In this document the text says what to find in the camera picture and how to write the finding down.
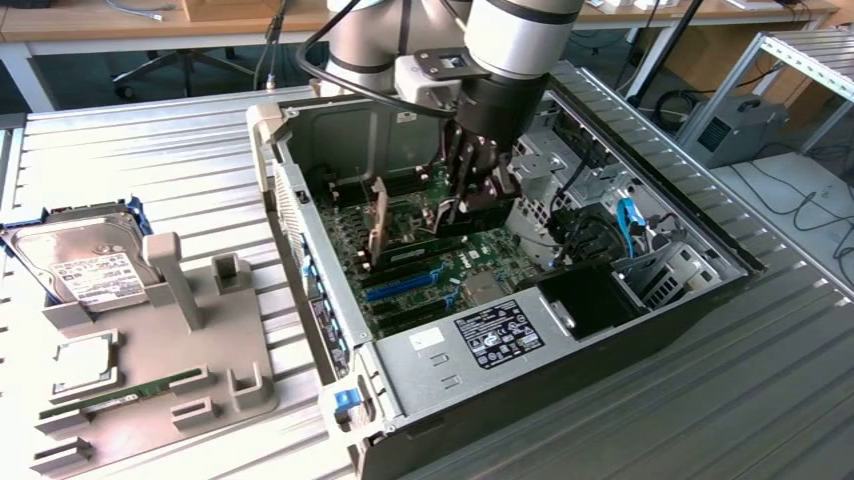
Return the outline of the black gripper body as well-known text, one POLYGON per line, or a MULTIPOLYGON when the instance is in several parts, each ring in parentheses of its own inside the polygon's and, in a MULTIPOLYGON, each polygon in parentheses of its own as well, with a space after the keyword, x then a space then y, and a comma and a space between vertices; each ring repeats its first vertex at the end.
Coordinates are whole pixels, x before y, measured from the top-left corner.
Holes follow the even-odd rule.
POLYGON ((510 147, 530 127, 547 83, 547 75, 530 80, 499 75, 464 79, 454 122, 466 141, 483 139, 510 147))

